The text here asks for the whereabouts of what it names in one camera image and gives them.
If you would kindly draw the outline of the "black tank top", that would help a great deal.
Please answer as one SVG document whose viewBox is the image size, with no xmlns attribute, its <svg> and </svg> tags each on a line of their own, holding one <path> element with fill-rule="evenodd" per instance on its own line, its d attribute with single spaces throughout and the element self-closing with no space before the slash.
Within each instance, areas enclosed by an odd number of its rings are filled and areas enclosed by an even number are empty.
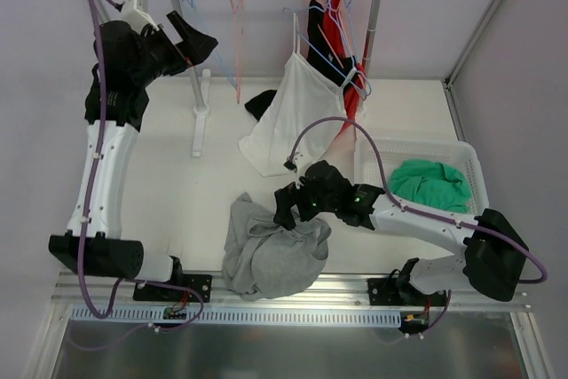
<svg viewBox="0 0 568 379">
<path fill-rule="evenodd" d="M 356 67 L 350 83 L 343 87 L 345 111 L 354 120 L 359 107 L 360 90 L 364 86 L 362 67 L 354 56 L 347 57 L 343 45 L 341 17 L 337 11 L 324 9 L 319 0 L 310 0 L 307 35 L 309 51 L 307 61 L 327 79 L 342 86 L 345 78 Z"/>
</svg>

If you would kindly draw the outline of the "white plastic basket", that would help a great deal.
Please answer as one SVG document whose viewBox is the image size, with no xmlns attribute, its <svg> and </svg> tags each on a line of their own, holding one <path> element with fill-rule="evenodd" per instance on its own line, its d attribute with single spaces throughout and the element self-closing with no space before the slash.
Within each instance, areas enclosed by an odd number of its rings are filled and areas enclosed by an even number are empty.
<svg viewBox="0 0 568 379">
<path fill-rule="evenodd" d="M 388 187 L 371 216 L 384 232 L 446 232 L 489 207 L 475 149 L 467 143 L 359 136 L 355 181 Z"/>
</svg>

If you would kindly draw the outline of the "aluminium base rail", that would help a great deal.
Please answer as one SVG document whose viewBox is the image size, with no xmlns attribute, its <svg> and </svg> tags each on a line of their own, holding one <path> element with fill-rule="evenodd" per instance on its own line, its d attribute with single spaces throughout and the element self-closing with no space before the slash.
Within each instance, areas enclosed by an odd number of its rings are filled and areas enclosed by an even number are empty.
<svg viewBox="0 0 568 379">
<path fill-rule="evenodd" d="M 508 302 L 484 296 L 472 287 L 450 289 L 451 284 L 465 285 L 466 280 L 442 280 L 415 288 L 396 273 L 385 276 L 356 274 L 316 274 L 305 268 L 285 272 L 272 267 L 230 267 L 220 272 L 206 272 L 200 284 L 194 277 L 187 287 L 209 294 L 208 304 L 259 304 L 314 307 L 445 307 L 470 311 L 530 311 L 532 305 L 524 292 L 516 292 Z"/>
</svg>

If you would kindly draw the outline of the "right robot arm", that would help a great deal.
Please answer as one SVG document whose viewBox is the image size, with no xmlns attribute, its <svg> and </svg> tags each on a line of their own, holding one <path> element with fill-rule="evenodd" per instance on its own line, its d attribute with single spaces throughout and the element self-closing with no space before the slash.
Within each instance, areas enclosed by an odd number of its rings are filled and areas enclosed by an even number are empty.
<svg viewBox="0 0 568 379">
<path fill-rule="evenodd" d="M 516 293 L 528 248 L 497 210 L 477 216 L 394 202 L 378 186 L 352 184 L 326 161 L 274 194 L 273 220 L 288 230 L 320 213 L 375 233 L 413 237 L 447 251 L 435 259 L 410 258 L 395 280 L 398 298 L 418 304 L 438 291 L 474 289 L 499 302 Z"/>
</svg>

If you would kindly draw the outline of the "white tank top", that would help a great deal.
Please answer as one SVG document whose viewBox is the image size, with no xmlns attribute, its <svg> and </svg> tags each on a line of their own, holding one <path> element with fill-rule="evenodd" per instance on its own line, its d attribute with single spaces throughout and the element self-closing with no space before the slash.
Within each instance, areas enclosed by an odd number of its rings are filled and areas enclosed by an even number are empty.
<svg viewBox="0 0 568 379">
<path fill-rule="evenodd" d="M 355 76 L 352 69 L 335 84 L 309 64 L 300 53 L 298 20 L 294 20 L 293 51 L 272 103 L 249 135 L 239 140 L 243 157 L 263 177 L 288 173 L 284 166 L 292 160 L 298 169 L 316 162 L 342 128 L 339 121 L 323 122 L 305 134 L 311 123 L 329 116 L 345 117 L 343 88 Z"/>
</svg>

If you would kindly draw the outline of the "light blue wire hanger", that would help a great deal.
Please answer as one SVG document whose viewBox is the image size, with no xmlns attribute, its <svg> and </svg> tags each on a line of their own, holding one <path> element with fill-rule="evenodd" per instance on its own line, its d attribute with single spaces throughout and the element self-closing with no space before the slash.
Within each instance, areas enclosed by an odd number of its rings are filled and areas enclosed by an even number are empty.
<svg viewBox="0 0 568 379">
<path fill-rule="evenodd" d="M 228 81 L 228 83 L 240 93 L 241 89 L 241 77 L 236 70 L 232 71 L 223 60 L 223 57 L 217 52 L 218 40 L 209 35 L 206 32 L 205 21 L 201 16 L 201 13 L 197 7 L 195 0 L 181 0 L 185 5 L 187 11 L 187 17 L 190 19 L 196 19 L 195 23 L 191 26 L 194 28 L 195 33 L 199 33 L 199 36 L 193 36 L 195 41 L 197 41 L 197 63 L 204 63 L 207 59 L 212 58 L 220 69 L 222 76 Z"/>
</svg>

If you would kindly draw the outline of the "red tank top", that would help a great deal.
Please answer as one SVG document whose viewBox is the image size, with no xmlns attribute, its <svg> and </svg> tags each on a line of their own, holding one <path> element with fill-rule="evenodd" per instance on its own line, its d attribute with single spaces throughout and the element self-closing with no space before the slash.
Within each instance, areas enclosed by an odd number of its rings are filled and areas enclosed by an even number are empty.
<svg viewBox="0 0 568 379">
<path fill-rule="evenodd" d="M 339 73 L 335 71 L 334 76 L 339 77 L 339 84 L 343 84 L 349 73 L 357 69 L 351 76 L 351 83 L 346 83 L 343 87 L 343 101 L 347 118 L 355 121 L 366 82 L 363 68 L 357 62 L 356 57 L 348 56 L 349 53 L 352 53 L 352 45 L 349 37 L 345 34 L 341 13 L 342 1 L 327 0 L 320 33 L 324 36 L 324 40 L 331 50 L 332 59 L 337 62 L 335 67 L 339 70 Z"/>
</svg>

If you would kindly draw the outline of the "green tank top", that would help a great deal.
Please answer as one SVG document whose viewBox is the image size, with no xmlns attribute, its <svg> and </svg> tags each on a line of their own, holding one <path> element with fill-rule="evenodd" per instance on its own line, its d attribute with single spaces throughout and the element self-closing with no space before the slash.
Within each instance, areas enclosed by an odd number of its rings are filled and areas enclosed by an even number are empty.
<svg viewBox="0 0 568 379">
<path fill-rule="evenodd" d="M 388 186 L 402 199 L 444 211 L 469 213 L 469 182 L 459 170 L 445 163 L 404 161 L 392 171 Z"/>
</svg>

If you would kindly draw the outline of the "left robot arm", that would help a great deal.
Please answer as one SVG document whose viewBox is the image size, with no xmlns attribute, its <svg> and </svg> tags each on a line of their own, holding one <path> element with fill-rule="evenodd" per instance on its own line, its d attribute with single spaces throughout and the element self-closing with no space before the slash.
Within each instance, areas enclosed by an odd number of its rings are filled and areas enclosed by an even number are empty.
<svg viewBox="0 0 568 379">
<path fill-rule="evenodd" d="M 167 18 L 178 43 L 150 22 L 111 20 L 96 29 L 97 62 L 85 99 L 88 144 L 82 183 L 65 233 L 51 235 L 48 250 L 80 279 L 134 280 L 134 299 L 178 303 L 193 300 L 180 260 L 123 239 L 121 223 L 128 163 L 149 103 L 147 87 L 201 64 L 218 45 L 178 12 Z"/>
</svg>

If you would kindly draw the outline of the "grey tank top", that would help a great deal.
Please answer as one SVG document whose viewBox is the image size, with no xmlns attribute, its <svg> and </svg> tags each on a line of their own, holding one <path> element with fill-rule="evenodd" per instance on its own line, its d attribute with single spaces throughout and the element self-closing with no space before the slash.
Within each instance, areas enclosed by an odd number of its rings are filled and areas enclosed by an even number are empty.
<svg viewBox="0 0 568 379">
<path fill-rule="evenodd" d="M 274 213 L 242 193 L 231 205 L 222 276 L 227 289 L 245 301 L 274 299 L 305 291 L 326 266 L 331 227 L 322 219 L 289 231 Z"/>
</svg>

